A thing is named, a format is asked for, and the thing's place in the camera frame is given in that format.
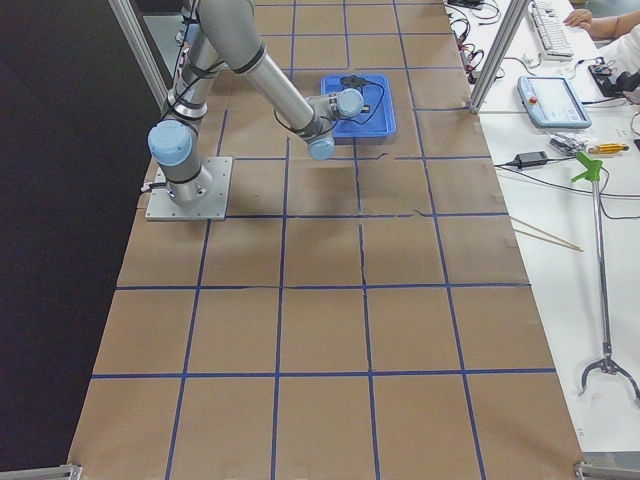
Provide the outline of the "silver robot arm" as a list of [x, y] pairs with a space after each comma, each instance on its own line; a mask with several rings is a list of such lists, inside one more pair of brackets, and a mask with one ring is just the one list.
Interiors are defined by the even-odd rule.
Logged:
[[352, 119], [364, 108], [357, 89], [303, 96], [271, 58], [256, 29], [252, 1], [192, 1], [187, 22], [184, 38], [189, 50], [147, 137], [170, 203], [193, 204], [213, 185], [214, 177], [206, 172], [196, 148], [218, 78], [227, 82], [220, 94], [230, 99], [237, 96], [235, 87], [252, 88], [273, 109], [280, 125], [306, 143], [313, 159], [332, 157], [335, 122]]

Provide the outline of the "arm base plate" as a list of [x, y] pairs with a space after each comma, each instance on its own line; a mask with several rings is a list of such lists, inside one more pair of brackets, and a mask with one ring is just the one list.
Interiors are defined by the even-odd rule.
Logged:
[[148, 221], [224, 221], [227, 213], [232, 157], [199, 157], [200, 173], [188, 183], [169, 182], [160, 167], [146, 208]]

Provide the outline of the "person's hand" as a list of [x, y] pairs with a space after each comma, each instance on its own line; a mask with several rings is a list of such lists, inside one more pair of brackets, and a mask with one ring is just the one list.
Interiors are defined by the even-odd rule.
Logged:
[[588, 9], [574, 9], [563, 23], [568, 27], [576, 27], [589, 30], [593, 21], [593, 14]]

